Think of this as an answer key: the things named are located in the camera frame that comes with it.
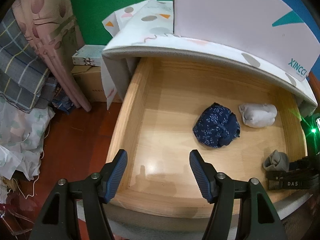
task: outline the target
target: wooden drawer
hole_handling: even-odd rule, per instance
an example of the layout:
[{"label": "wooden drawer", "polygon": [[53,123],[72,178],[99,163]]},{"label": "wooden drawer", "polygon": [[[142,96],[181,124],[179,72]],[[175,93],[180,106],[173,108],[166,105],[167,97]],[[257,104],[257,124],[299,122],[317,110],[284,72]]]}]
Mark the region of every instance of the wooden drawer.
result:
[{"label": "wooden drawer", "polygon": [[[240,138],[219,149],[196,140],[192,127],[208,106],[231,109],[241,125]],[[238,106],[270,103],[278,110],[272,126],[245,126]],[[125,96],[111,140],[107,162],[119,149],[128,166],[115,205],[138,212],[180,218],[209,217],[212,205],[202,198],[189,165],[198,149],[206,162],[232,179],[266,179],[262,162],[275,149],[290,161],[306,155],[304,133],[292,94],[249,72],[170,58],[142,58]],[[273,202],[292,190],[270,191]],[[235,200],[234,213],[239,212]]]}]

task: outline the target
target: white furniture top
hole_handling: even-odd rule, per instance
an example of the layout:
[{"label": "white furniture top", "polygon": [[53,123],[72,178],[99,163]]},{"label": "white furniture top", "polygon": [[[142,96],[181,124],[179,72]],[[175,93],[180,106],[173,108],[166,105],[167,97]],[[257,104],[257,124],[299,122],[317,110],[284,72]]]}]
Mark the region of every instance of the white furniture top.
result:
[{"label": "white furniture top", "polygon": [[302,105],[302,116],[317,107],[307,80],[300,82],[266,60],[239,49],[173,34],[172,1],[146,0],[116,11],[103,23],[110,33],[116,34],[102,52],[106,58],[184,57],[191,61],[220,62],[226,67],[259,74],[290,91],[300,98],[298,105]]}]

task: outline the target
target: red wooden floor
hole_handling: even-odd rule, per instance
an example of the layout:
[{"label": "red wooden floor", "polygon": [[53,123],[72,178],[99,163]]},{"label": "red wooden floor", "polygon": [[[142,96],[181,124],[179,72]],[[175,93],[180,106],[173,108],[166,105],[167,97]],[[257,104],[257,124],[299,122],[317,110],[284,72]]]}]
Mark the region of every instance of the red wooden floor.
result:
[{"label": "red wooden floor", "polygon": [[[105,164],[111,136],[121,108],[112,103],[95,102],[92,110],[75,109],[70,115],[56,111],[51,120],[49,136],[44,140],[44,158],[40,178],[35,184],[35,196],[25,200],[20,196],[23,215],[33,221],[44,201],[60,178],[68,181],[81,180],[100,171]],[[22,182],[22,191],[32,194],[32,182]],[[88,239],[85,223],[79,221],[83,240]]]}]

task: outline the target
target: rolled white sock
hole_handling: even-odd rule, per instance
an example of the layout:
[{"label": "rolled white sock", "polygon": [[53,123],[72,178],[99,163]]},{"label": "rolled white sock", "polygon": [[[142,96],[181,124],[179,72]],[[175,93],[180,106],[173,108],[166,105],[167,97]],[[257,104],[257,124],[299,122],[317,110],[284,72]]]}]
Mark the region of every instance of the rolled white sock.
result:
[{"label": "rolled white sock", "polygon": [[271,104],[242,104],[239,105],[242,121],[253,128],[270,126],[274,123],[277,109]]}]

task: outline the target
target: pink curtain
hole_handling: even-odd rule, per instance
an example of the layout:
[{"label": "pink curtain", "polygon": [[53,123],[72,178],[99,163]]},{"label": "pink curtain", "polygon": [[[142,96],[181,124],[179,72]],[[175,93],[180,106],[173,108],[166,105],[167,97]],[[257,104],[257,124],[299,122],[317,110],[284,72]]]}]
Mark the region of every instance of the pink curtain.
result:
[{"label": "pink curtain", "polygon": [[72,55],[84,45],[70,0],[16,0],[17,23],[77,108],[91,105],[71,75]]}]

